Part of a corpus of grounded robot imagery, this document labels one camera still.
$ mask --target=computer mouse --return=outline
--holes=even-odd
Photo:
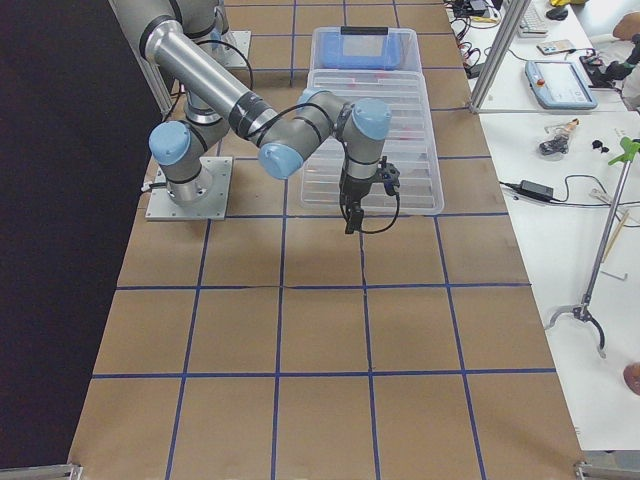
[[[556,7],[549,10],[546,14],[550,20],[564,20],[569,15],[566,7]]]

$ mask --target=white keyboard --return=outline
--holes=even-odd
[[[536,7],[529,4],[524,12],[520,25],[518,25],[518,35],[521,37],[546,37],[549,33],[547,21],[538,13]]]

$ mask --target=black wall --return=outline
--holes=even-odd
[[[106,0],[0,2],[0,468],[67,461],[159,121]]]

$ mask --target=round brown object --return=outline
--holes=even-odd
[[[631,391],[636,395],[640,395],[640,363],[627,365],[622,375]]]

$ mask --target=green object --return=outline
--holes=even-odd
[[[620,146],[624,150],[624,153],[611,160],[609,165],[613,165],[616,162],[632,162],[633,157],[640,151],[640,140],[631,140],[629,137],[622,137]]]

